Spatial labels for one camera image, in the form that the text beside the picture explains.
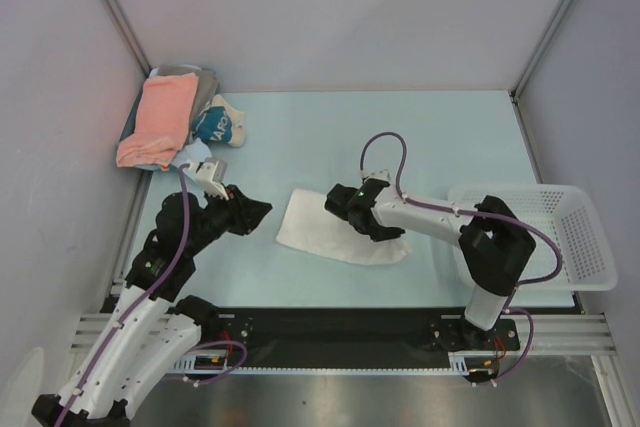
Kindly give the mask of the white towel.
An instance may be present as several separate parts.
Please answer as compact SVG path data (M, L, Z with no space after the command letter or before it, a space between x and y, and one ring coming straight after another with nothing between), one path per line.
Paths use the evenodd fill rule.
M411 253L402 239L374 242L324 209L321 193L294 189L276 241L294 250L354 265L391 265Z

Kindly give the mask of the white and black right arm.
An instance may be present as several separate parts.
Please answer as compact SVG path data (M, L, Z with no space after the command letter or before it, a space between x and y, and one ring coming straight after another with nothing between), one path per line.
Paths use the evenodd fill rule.
M501 199L485 197L468 214L452 203L403 200L389 182L368 179L361 187L335 185L324 209L373 242L411 231L457 248L474 287L459 321L463 342L480 350L491 344L508 298L536 249L529 231Z

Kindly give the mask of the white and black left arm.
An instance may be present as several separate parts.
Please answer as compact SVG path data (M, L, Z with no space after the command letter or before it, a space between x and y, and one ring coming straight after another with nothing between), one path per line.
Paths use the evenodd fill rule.
M56 394L40 395L33 417L43 426L128 426L155 385L196 347L239 349L223 337L219 310L180 291L194 258L225 234L252 233L271 211L235 185L199 204L187 190L167 196L134 258L108 323L88 356Z

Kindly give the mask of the pink towel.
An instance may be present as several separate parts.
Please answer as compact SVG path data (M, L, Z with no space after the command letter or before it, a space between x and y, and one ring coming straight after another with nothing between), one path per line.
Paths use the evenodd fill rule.
M118 167L169 166L185 145L198 83L195 73L155 75L144 82L134 131L117 148Z

